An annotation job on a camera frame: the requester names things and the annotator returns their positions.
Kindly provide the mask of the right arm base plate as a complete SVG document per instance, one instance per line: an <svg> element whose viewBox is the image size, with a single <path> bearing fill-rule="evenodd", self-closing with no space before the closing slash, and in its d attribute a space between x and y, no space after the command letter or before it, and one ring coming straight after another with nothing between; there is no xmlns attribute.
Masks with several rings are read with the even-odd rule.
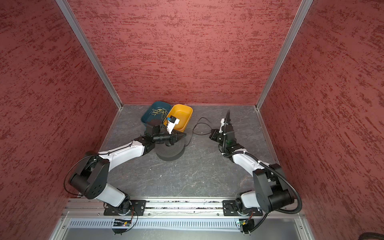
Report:
<svg viewBox="0 0 384 240"><path fill-rule="evenodd" d="M256 216L261 217L263 212L258 208L246 208L243 203L239 200L224 200L223 204L223 212L224 216L242 216L242 217L250 217Z"/></svg>

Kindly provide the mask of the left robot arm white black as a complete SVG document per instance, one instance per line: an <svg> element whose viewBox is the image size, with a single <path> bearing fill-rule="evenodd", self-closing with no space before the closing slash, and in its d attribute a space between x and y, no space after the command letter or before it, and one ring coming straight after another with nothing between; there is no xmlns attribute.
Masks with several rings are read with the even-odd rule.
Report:
<svg viewBox="0 0 384 240"><path fill-rule="evenodd" d="M187 134L175 130L180 119L171 116L164 124L160 120L147 123L144 135L121 147L90 154L78 162L69 184L89 200L97 199L114 208L120 215L131 210L128 194L108 184L109 172L129 160L150 153L157 145L175 145Z"/></svg>

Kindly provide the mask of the grey cable spool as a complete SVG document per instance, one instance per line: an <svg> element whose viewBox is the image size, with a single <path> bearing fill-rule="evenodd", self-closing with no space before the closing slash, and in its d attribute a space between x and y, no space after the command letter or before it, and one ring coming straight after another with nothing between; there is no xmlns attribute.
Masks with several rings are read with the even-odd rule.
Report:
<svg viewBox="0 0 384 240"><path fill-rule="evenodd" d="M185 152L185 142L179 141L174 145L167 146L158 144L155 146L156 155L163 161L172 162L179 159Z"/></svg>

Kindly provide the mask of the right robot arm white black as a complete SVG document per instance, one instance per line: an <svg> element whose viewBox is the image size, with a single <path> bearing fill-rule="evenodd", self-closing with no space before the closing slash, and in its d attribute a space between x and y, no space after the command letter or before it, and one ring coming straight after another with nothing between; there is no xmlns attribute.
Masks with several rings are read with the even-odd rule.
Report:
<svg viewBox="0 0 384 240"><path fill-rule="evenodd" d="M270 165L259 160L237 143L230 113L227 111L220 128L211 130L210 139L219 144L219 151L225 158L253 177L254 190L241 193L237 197L237 211L242 214L253 208L265 213L282 211L284 207L294 203L297 192L293 191L280 165Z"/></svg>

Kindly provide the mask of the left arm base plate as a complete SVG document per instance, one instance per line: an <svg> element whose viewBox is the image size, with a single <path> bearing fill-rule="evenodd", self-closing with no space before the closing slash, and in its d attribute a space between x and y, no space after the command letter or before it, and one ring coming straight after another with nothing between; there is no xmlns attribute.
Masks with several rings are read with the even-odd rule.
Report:
<svg viewBox="0 0 384 240"><path fill-rule="evenodd" d="M104 204L104 216L131 216L137 214L142 216L146 208L145 200L128 200L124 201L120 206L113 207L110 204Z"/></svg>

